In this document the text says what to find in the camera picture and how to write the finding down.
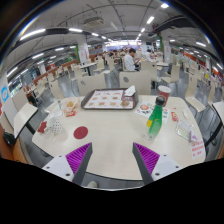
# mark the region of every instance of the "chair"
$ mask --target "chair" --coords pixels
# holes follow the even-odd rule
[[[151,77],[147,71],[120,72],[120,88],[134,85],[139,95],[151,94]]]
[[[198,101],[194,96],[196,88],[197,88],[197,78],[194,75],[189,74],[189,81],[187,91],[185,93],[185,100],[190,104],[191,107],[193,107],[196,110],[195,118],[197,116],[197,113],[201,113],[205,110],[205,106],[200,101]]]
[[[166,85],[171,84],[171,83],[176,84],[177,96],[178,96],[177,83],[179,81],[179,76],[180,76],[180,66],[173,65],[170,77],[162,77],[161,78],[166,83]]]
[[[211,123],[212,123],[213,118],[214,118],[214,116],[216,114],[215,113],[215,110],[214,110],[214,108],[212,106],[214,96],[215,96],[215,83],[214,83],[213,80],[211,80],[211,89],[210,89],[210,93],[208,95],[208,101],[207,101],[208,102],[208,105],[206,106],[206,108],[209,107],[209,109],[212,109],[213,112],[214,112],[213,117],[212,117],[212,120],[211,120]]]
[[[48,76],[47,76],[47,78],[48,78],[49,82],[54,81],[54,76],[53,76],[52,73],[49,73]]]
[[[77,78],[80,96],[86,96],[95,89],[106,89],[107,85],[103,73],[96,76],[86,76]]]
[[[114,71],[115,71],[115,66],[114,66],[113,60],[112,60],[112,59],[108,59],[108,61],[109,61],[109,69],[110,69],[110,70],[105,70],[105,71],[103,71],[103,72],[102,72],[103,74],[111,74],[112,72],[114,73]]]
[[[104,70],[104,61],[103,59],[99,60],[99,63],[97,64],[97,69],[93,70],[94,72],[100,72]]]
[[[146,62],[143,61],[141,63],[141,71],[147,71],[148,75],[151,78],[151,81],[154,81],[157,83],[161,82],[161,79],[157,76],[157,64],[156,62]]]
[[[61,100],[65,98],[64,94],[61,91],[61,88],[59,87],[58,80],[50,82],[49,86],[51,89],[51,93],[53,94],[55,99]]]
[[[29,103],[26,94],[24,93],[23,89],[20,89],[19,92],[12,98],[15,107],[18,111],[26,104]]]

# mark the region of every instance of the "fluorescent light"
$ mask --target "fluorescent light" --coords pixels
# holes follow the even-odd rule
[[[31,33],[28,33],[28,34],[22,36],[22,37],[20,38],[20,40],[24,40],[25,38],[30,37],[30,36],[33,36],[33,35],[35,35],[35,34],[37,34],[37,33],[42,33],[42,32],[44,32],[45,30],[46,30],[46,29],[40,29],[40,30],[33,31],[33,32],[31,32]]]
[[[164,4],[161,5],[161,7],[164,8],[164,9],[166,9],[166,8],[169,7],[169,5],[167,5],[166,3],[164,3]]]
[[[80,32],[80,33],[82,32],[82,30],[80,30],[80,29],[74,29],[74,28],[70,28],[69,31]]]
[[[151,23],[154,19],[155,19],[155,17],[151,16],[151,17],[149,18],[149,20],[147,21],[147,24]]]
[[[201,42],[196,42],[196,44],[198,44],[198,45],[201,45],[201,46],[203,46],[203,47],[206,47],[206,45],[205,44],[203,44],[203,43],[201,43]]]
[[[221,69],[223,70],[223,68],[221,67],[221,65],[220,65],[220,64],[218,64],[218,63],[217,63],[217,65],[219,66],[219,68],[221,68]]]
[[[16,69],[18,69],[18,67],[15,67],[8,75],[7,77],[9,77]]]
[[[42,55],[44,55],[44,53],[41,53],[41,54],[38,54],[38,55],[34,56],[33,59],[38,58],[38,57],[40,57]]]
[[[55,49],[55,51],[62,51],[62,50],[64,50],[63,47],[62,48]]]
[[[28,71],[28,69],[24,70],[24,71],[21,73],[21,75],[24,74],[24,73],[27,72],[27,71]]]
[[[40,62],[38,62],[37,64],[39,65],[39,64],[41,64],[41,63],[43,63],[44,61],[40,61]]]

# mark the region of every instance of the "tray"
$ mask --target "tray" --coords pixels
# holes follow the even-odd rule
[[[133,110],[138,105],[138,92],[136,90],[135,94],[133,96],[124,96],[125,92],[123,92],[123,95],[121,97],[121,100],[123,101],[132,101],[133,107],[132,108],[85,108],[86,104],[89,102],[95,91],[114,91],[114,90],[127,90],[128,88],[114,88],[114,89],[95,89],[91,92],[89,92],[85,98],[81,102],[81,108],[84,110]]]

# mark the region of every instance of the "bottle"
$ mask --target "bottle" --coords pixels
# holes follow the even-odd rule
[[[58,106],[59,106],[59,108],[61,110],[61,101],[60,100],[58,100]]]
[[[159,96],[156,98],[156,105],[155,108],[150,115],[148,122],[146,124],[147,127],[147,139],[153,140],[156,138],[156,136],[159,134],[159,131],[162,127],[163,119],[162,119],[162,113],[163,113],[163,105],[165,103],[165,98],[162,96]]]

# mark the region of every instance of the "cafeteria table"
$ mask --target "cafeteria table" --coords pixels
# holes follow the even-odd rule
[[[98,62],[90,63],[90,64],[86,64],[86,65],[83,65],[83,66],[79,66],[79,68],[80,68],[80,69],[85,69],[85,68],[87,68],[87,70],[88,70],[88,74],[89,74],[89,76],[91,76],[91,73],[90,73],[89,68],[90,68],[91,66],[96,65],[97,63],[98,63]]]
[[[14,117],[14,137],[17,139],[19,134],[26,126],[34,134],[35,130],[29,124],[31,118],[37,113],[38,108],[26,103]]]
[[[142,101],[155,103],[156,97],[140,95],[138,105]],[[85,110],[79,106],[75,116],[59,118],[62,124],[61,133],[54,136],[53,133],[36,132],[32,141],[53,157],[59,154],[67,155],[92,142],[93,154],[87,172],[123,180],[142,180],[132,153],[133,142],[148,147],[160,155],[167,154],[183,168],[204,162],[205,153],[192,159],[190,143],[176,134],[177,122],[172,120],[171,114],[155,141],[147,141],[144,137],[147,118],[134,113],[138,105],[133,110]],[[184,100],[169,97],[166,108],[171,112],[175,111],[179,119],[192,124],[198,138],[202,139],[197,122]],[[188,113],[188,119],[184,117],[183,109]],[[73,137],[73,133],[80,126],[88,128],[88,135],[84,139],[77,140]]]

